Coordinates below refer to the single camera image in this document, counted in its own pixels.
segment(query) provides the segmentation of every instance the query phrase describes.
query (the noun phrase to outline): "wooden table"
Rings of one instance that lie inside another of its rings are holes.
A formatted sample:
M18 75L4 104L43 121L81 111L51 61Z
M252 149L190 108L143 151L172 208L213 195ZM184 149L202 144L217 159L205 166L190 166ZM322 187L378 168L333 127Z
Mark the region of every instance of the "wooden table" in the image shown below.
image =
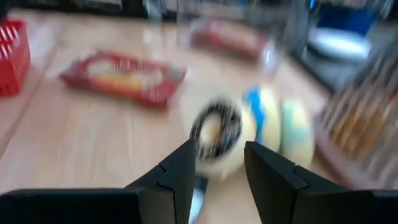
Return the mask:
M242 62L177 45L172 24L15 11L28 23L32 68L17 97L0 99L0 192L39 187L124 187L181 145L199 103L241 92L259 81L282 97L303 99L315 114L328 98L305 71L286 59L274 78ZM165 60L188 68L181 97L168 112L129 100L74 91L58 74L95 50ZM312 170L333 178L314 160ZM210 182L199 223L260 223L240 170Z

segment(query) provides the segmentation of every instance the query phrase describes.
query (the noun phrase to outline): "tape roll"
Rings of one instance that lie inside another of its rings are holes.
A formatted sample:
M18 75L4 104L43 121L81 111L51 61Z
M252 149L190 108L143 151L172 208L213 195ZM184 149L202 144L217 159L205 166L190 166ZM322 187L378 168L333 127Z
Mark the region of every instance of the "tape roll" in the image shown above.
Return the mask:
M315 144L312 122L299 100L285 100L283 109L282 155L306 169L313 159Z
M255 86L244 93L243 101L256 120L256 141L278 152L282 125L280 103L274 91L266 86Z
M195 119L190 133L190 139L197 140L197 174L224 179L243 165L245 143L255 137L254 120L241 101L211 101Z

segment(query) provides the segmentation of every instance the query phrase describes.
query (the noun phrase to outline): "white object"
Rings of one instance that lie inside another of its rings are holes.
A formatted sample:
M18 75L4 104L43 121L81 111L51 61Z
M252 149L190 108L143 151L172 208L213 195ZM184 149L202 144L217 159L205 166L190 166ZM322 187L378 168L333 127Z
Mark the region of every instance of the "white object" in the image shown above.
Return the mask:
M308 46L327 57L363 62L368 59L371 43L354 32L316 28L308 35Z
M255 86L244 93L243 100L256 120L256 141L278 152L282 130L280 104L274 91L267 86Z
M315 144L312 122L303 103L285 100L282 105L282 152L290 161L306 169L313 159Z
M231 106L241 115L241 134L232 148L220 157L210 160L196 160L196 172L207 178L225 179L237 171L244 163L244 147L246 141L253 141L256 137L256 126L248 108L240 99L230 100ZM211 144L211 136L220 130L221 118L209 116L201 129L201 144Z

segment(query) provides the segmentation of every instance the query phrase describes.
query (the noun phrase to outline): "red snack package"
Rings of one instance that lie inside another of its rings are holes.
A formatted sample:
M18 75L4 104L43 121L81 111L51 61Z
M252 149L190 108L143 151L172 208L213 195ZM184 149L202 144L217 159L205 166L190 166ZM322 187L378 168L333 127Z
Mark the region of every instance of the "red snack package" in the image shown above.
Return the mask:
M191 26L191 44L208 44L255 61L261 58L267 43L264 36L237 22L212 19L195 21Z
M170 65L101 52L75 63L60 78L70 86L167 107L185 78Z

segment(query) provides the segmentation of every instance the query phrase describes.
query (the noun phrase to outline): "red basket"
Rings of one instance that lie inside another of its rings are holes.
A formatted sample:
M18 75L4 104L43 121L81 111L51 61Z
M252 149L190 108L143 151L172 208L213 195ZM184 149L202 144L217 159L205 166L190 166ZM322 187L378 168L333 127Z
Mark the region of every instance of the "red basket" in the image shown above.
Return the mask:
M25 23L3 20L0 24L0 96L19 93L29 66Z

